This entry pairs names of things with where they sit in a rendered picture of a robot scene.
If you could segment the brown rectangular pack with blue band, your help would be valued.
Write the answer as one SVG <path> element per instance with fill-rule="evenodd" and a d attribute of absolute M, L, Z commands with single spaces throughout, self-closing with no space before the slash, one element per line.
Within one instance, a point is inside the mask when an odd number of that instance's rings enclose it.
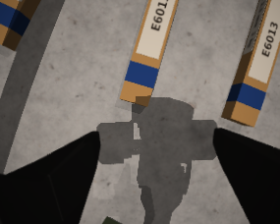
<path fill-rule="evenodd" d="M 120 99 L 148 106 L 179 0 L 148 0 Z"/>

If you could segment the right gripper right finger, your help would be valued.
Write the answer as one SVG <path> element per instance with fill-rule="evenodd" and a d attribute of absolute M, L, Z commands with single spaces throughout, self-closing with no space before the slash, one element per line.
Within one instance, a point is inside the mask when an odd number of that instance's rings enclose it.
<path fill-rule="evenodd" d="M 250 224 L 280 224 L 280 149 L 223 128 L 212 142 Z"/>

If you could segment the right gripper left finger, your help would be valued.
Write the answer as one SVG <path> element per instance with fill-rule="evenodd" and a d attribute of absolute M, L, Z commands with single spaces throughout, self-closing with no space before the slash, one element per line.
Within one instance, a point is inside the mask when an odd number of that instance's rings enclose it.
<path fill-rule="evenodd" d="M 99 131 L 92 131 L 0 174 L 0 224 L 80 224 L 99 152 Z"/>

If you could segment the cream welding electrode pack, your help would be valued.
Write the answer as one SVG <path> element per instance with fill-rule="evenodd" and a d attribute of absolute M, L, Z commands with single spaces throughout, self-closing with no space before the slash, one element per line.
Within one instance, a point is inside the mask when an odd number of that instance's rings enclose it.
<path fill-rule="evenodd" d="M 254 127 L 280 49 L 280 0 L 258 0 L 222 118 Z"/>

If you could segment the cardboard welding electrode pack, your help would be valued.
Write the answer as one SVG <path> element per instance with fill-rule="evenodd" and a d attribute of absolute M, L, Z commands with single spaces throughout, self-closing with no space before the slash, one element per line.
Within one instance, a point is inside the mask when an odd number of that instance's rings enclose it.
<path fill-rule="evenodd" d="M 15 51 L 41 0 L 0 0 L 0 44 Z"/>

